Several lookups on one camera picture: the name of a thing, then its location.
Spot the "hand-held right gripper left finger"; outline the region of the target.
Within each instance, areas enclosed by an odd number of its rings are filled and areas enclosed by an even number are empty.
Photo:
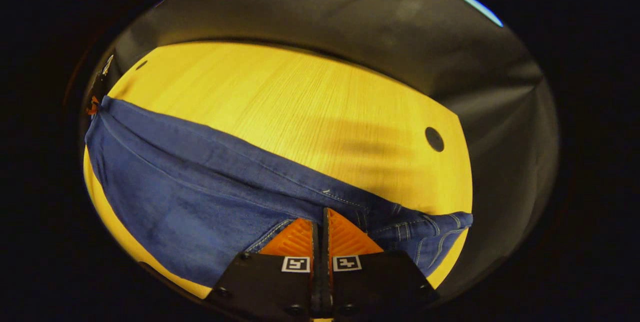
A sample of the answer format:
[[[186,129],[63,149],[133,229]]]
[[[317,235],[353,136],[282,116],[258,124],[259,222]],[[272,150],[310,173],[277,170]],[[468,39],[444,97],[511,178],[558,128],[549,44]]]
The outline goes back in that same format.
[[[296,219],[256,251],[239,253],[205,303],[233,320],[311,320],[322,314],[322,254],[315,222]]]

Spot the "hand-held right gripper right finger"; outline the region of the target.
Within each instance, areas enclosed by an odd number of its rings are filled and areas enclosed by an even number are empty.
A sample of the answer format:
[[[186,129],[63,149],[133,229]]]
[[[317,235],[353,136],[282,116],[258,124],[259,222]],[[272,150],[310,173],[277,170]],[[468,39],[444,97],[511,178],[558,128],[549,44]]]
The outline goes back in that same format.
[[[416,320],[439,300],[405,251],[384,251],[336,211],[322,225],[322,303],[331,320]]]

